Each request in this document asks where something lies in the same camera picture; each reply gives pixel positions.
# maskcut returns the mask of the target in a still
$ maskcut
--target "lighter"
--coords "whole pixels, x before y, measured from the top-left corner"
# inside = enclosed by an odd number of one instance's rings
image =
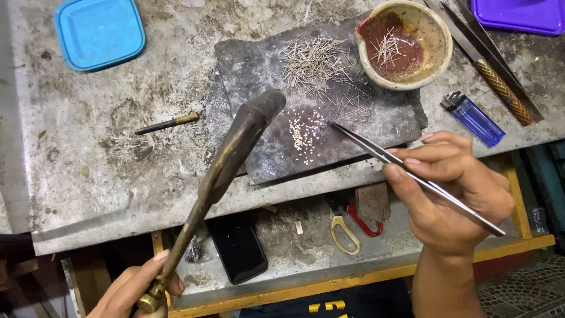
[[[483,111],[461,92],[450,92],[441,101],[453,116],[469,128],[488,147],[496,146],[506,134]]]

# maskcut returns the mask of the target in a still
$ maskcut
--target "scissors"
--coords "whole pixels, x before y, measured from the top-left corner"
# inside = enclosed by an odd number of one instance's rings
[[[385,149],[383,149],[380,146],[376,145],[375,143],[369,141],[368,139],[361,137],[361,136],[357,135],[356,133],[350,131],[349,129],[341,126],[340,124],[333,123],[333,122],[330,122],[329,124],[333,128],[340,131],[342,134],[347,136],[356,145],[363,148],[370,155],[377,158],[381,162],[383,162],[385,164],[397,164],[397,165],[399,165],[402,169],[404,169],[406,171],[406,173],[409,176],[411,176],[414,180],[416,180],[418,183],[420,183],[420,185],[422,187],[432,191],[433,193],[435,193],[435,194],[437,194],[441,197],[448,199],[449,201],[451,201],[452,203],[454,203],[455,205],[457,205],[458,207],[463,209],[465,212],[467,212],[465,215],[469,219],[480,223],[481,225],[483,225],[483,227],[487,231],[491,232],[492,234],[494,234],[498,237],[502,237],[502,236],[506,235],[506,233],[503,230],[499,229],[498,227],[496,227],[496,225],[492,224],[491,222],[486,220],[484,217],[480,216],[477,212],[473,211],[471,208],[466,206],[463,202],[459,201],[456,197],[451,195],[449,192],[445,191],[443,188],[441,188],[440,186],[438,186],[434,182],[428,181],[428,180],[426,180],[422,177],[419,177],[415,173],[413,173],[410,169],[408,169],[402,163],[402,160],[398,159],[393,154],[387,152]]]
[[[331,194],[331,195],[328,194],[326,195],[326,198],[333,212],[333,220],[331,227],[333,241],[343,253],[346,253],[348,255],[355,255],[359,253],[359,251],[361,250],[361,241],[359,241],[359,239],[355,236],[355,233],[351,231],[351,229],[347,226],[347,224],[345,224],[344,221],[344,213],[347,212],[348,203],[344,199],[342,199],[339,195],[336,194]],[[355,244],[355,251],[350,252],[346,250],[345,247],[343,247],[337,240],[336,226],[338,225],[341,225],[347,236],[349,236],[349,238]]]

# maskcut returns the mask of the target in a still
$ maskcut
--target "wooden frame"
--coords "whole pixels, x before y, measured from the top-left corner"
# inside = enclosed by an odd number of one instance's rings
[[[516,207],[512,211],[512,221],[516,232],[520,238],[512,241],[505,246],[490,248],[488,250],[475,252],[474,261],[484,261],[499,257],[536,250],[538,248],[552,246],[555,244],[553,235],[542,235],[533,237],[528,216],[524,207],[520,185],[516,176],[516,170],[512,165],[510,155],[505,153],[497,157],[502,174],[508,178],[510,193],[516,200]],[[163,250],[162,232],[152,233],[153,249],[155,253]],[[416,271],[416,264],[409,264],[400,267],[377,270],[362,276],[342,277],[338,279],[308,282],[300,286],[285,287],[275,290],[266,290],[259,293],[240,295],[233,298],[216,300],[214,302],[203,303],[189,308],[172,308],[171,299],[167,295],[169,304],[169,318],[192,318],[211,315],[214,313],[237,310],[261,304],[281,302],[283,300],[295,299],[299,297],[326,293],[328,291],[365,285],[368,283],[391,280],[394,278],[413,275]]]

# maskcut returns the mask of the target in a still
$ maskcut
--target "metal table surface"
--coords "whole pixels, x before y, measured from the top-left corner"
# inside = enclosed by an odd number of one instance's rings
[[[205,115],[218,41],[342,20],[382,2],[137,0],[143,54],[83,73],[60,53],[58,0],[0,1],[0,233],[31,230],[43,255],[182,224],[214,155],[206,121],[143,137],[131,132],[190,111]],[[563,138],[561,38],[494,35],[546,119],[520,126],[456,48],[449,69],[421,89],[424,132],[471,136],[438,104],[461,90],[507,132],[492,149],[476,140],[478,157]],[[381,181],[380,166],[362,161],[267,187],[239,177],[208,217]]]

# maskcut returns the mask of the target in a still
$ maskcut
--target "black phone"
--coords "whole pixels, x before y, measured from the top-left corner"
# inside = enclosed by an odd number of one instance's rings
[[[248,213],[234,213],[205,222],[230,283],[241,284],[267,270],[267,258]]]

